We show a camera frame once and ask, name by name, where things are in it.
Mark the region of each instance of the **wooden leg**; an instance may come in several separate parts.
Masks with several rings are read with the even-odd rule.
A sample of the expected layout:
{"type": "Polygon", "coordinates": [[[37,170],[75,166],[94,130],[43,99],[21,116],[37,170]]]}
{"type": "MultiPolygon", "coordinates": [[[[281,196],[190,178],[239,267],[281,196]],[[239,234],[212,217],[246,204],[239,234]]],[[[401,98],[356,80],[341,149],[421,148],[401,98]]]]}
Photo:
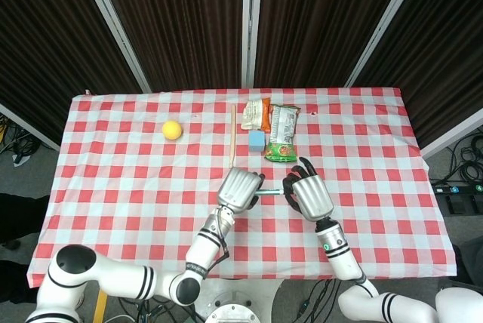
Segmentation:
{"type": "Polygon", "coordinates": [[[104,293],[101,289],[99,289],[93,323],[103,323],[104,311],[106,310],[106,303],[107,303],[107,294],[104,293]]]}

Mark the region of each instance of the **green snack bag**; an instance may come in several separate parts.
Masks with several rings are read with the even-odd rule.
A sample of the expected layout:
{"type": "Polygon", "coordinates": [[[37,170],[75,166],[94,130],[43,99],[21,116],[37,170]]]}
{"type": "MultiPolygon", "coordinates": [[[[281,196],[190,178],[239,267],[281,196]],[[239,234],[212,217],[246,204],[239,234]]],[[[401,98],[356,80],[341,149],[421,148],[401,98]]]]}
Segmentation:
{"type": "Polygon", "coordinates": [[[294,134],[300,108],[276,104],[272,108],[272,131],[265,158],[272,162],[296,162],[294,134]]]}

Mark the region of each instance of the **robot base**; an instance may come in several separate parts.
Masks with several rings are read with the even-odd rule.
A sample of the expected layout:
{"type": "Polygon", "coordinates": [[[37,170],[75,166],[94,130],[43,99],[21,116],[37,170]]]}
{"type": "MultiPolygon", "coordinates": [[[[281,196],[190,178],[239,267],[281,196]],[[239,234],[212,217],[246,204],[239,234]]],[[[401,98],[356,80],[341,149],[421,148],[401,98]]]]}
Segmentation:
{"type": "Polygon", "coordinates": [[[283,279],[206,279],[195,302],[196,311],[206,323],[236,321],[270,323],[272,305],[283,279]]]}

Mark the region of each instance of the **orange snack bag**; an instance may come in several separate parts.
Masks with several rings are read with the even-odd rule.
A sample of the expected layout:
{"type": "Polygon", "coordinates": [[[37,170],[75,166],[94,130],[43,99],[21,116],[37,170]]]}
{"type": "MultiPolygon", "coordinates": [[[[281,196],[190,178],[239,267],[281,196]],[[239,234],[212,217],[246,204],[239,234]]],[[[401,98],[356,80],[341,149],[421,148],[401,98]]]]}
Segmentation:
{"type": "Polygon", "coordinates": [[[264,132],[270,132],[270,120],[269,120],[269,112],[270,112],[270,98],[263,98],[263,114],[262,114],[262,125],[260,126],[260,130],[264,132]]]}
{"type": "Polygon", "coordinates": [[[243,109],[241,129],[270,132],[270,98],[249,100],[243,109]]]}

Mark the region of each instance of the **blue cube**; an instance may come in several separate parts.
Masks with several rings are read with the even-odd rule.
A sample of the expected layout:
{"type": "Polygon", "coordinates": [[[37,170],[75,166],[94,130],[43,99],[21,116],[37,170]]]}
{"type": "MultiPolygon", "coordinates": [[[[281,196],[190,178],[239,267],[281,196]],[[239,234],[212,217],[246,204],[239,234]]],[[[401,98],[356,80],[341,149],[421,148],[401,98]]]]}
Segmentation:
{"type": "Polygon", "coordinates": [[[263,152],[265,150],[265,132],[248,132],[248,150],[250,152],[263,152]]]}

